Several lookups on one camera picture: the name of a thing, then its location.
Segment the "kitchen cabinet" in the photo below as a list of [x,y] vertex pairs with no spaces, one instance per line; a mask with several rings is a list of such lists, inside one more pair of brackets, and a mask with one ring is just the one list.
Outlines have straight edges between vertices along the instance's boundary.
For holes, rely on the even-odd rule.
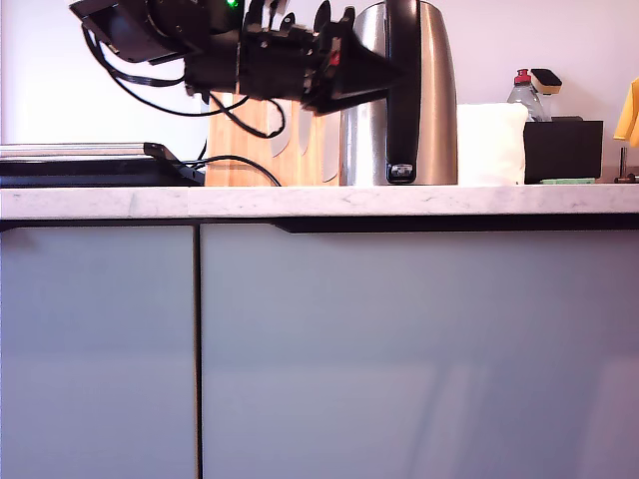
[[3,479],[196,477],[193,229],[2,234]]
[[638,244],[203,227],[204,477],[639,477]]

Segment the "kettle handle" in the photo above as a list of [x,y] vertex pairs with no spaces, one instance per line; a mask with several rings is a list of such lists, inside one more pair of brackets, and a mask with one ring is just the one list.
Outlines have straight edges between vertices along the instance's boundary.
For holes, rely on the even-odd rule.
[[386,178],[393,185],[417,179],[421,115],[420,0],[386,0],[386,56],[403,72],[387,96]]

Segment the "black wire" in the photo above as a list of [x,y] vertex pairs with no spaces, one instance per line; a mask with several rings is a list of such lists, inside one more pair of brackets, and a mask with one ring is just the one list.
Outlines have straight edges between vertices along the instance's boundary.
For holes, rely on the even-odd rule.
[[225,107],[224,104],[215,95],[211,94],[211,99],[214,102],[216,102],[216,105],[218,106],[220,111],[224,112],[224,114],[227,117],[229,117],[233,123],[235,123],[238,127],[242,128],[245,132],[248,132],[251,135],[254,135],[254,136],[258,137],[258,138],[262,138],[262,139],[265,139],[265,140],[269,140],[271,138],[275,138],[277,135],[280,135],[285,130],[285,128],[287,127],[287,114],[284,112],[284,109],[282,108],[282,106],[278,102],[276,102],[274,100],[267,100],[267,101],[272,103],[272,104],[274,104],[276,106],[276,108],[278,109],[278,111],[280,112],[280,115],[282,116],[282,126],[278,130],[267,134],[267,133],[263,133],[263,132],[261,132],[259,130],[256,130],[255,128],[250,127],[249,125],[244,123],[236,115],[234,115],[233,112],[231,112],[231,108]]
[[[91,36],[89,35],[88,31],[86,30],[86,28],[83,27],[83,32],[85,34],[85,40],[87,42],[87,46],[89,47],[89,51],[91,51],[91,53],[93,54],[94,58],[98,61],[98,63],[100,63],[100,65],[102,65],[104,67],[103,64],[103,60],[104,60],[104,52],[102,51],[101,48],[101,43],[98,39],[96,39],[96,43],[93,43],[93,40],[91,39]],[[109,74],[109,76],[113,79],[114,82],[116,82],[116,84],[125,92],[127,92],[129,95],[131,95],[133,98],[135,98],[136,100],[138,100],[139,102],[147,105],[148,107],[151,108],[155,108],[156,110],[159,110],[161,112],[164,113],[168,113],[170,115],[176,115],[178,117],[186,117],[186,118],[205,118],[205,117],[213,117],[216,115],[220,115],[221,113],[224,114],[228,114],[228,111],[233,110],[237,107],[240,107],[241,105],[243,105],[244,103],[246,103],[250,97],[244,97],[241,100],[239,100],[237,103],[235,103],[234,105],[229,106],[228,108],[226,108],[226,111],[223,112],[222,110],[218,110],[215,112],[209,112],[209,113],[184,113],[184,112],[176,112],[175,110],[170,110],[168,108],[165,107],[161,107],[160,105],[156,105],[155,103],[150,102],[149,100],[145,100],[144,98],[140,97],[139,95],[137,95],[136,93],[134,93],[132,90],[130,90],[129,88],[127,88],[121,80],[120,77],[118,77],[115,73],[113,73],[109,68],[105,67],[105,69],[107,70],[107,73]]]
[[265,177],[267,177],[271,182],[276,186],[281,188],[282,184],[280,181],[273,175],[269,170],[264,168],[259,163],[256,163],[248,158],[238,157],[237,155],[219,155],[218,157],[210,157],[196,162],[183,162],[184,165],[193,166],[194,169],[198,170],[205,165],[210,165],[211,163],[222,162],[226,160],[231,160],[239,163],[244,163],[245,165],[249,165],[250,167],[255,168],[260,173],[262,173]]
[[200,162],[202,160],[202,158],[204,157],[204,155],[207,153],[207,146],[209,145],[209,141],[206,140],[204,142],[204,147],[202,148],[202,151],[200,152],[200,155],[198,156],[198,161]]
[[[87,44],[89,45],[89,48],[92,50],[92,53],[93,53],[92,46],[94,48],[98,48],[99,43],[98,44],[93,43],[91,36],[89,35],[89,30],[87,30],[87,28],[84,25],[82,26],[82,33],[84,35],[85,41],[87,42]],[[176,85],[180,85],[182,82],[184,82],[184,76],[176,80],[163,80],[159,78],[138,77],[136,75],[129,75],[128,73],[124,73],[118,70],[113,65],[111,65],[105,58],[102,50],[100,50],[99,55],[94,54],[94,57],[96,58],[98,63],[102,65],[105,68],[105,70],[107,70],[107,72],[109,72],[112,76],[116,76],[119,79],[124,80],[125,82],[133,83],[135,85],[143,85],[145,87],[165,88],[165,87],[175,87]]]
[[273,2],[271,2],[271,7],[269,8],[269,30],[273,29],[273,22],[276,18],[276,12],[278,11],[279,5],[280,0],[273,0]]

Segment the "yellow cloth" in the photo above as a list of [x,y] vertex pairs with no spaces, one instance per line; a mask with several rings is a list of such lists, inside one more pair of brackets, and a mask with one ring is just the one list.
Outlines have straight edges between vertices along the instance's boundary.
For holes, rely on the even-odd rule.
[[625,140],[631,147],[639,147],[639,78],[630,86],[615,140]]

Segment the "sponge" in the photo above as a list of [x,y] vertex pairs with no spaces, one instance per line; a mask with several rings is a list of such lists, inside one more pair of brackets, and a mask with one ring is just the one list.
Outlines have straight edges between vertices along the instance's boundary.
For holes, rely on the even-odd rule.
[[530,70],[532,86],[542,95],[556,95],[561,91],[563,82],[554,73],[545,68]]

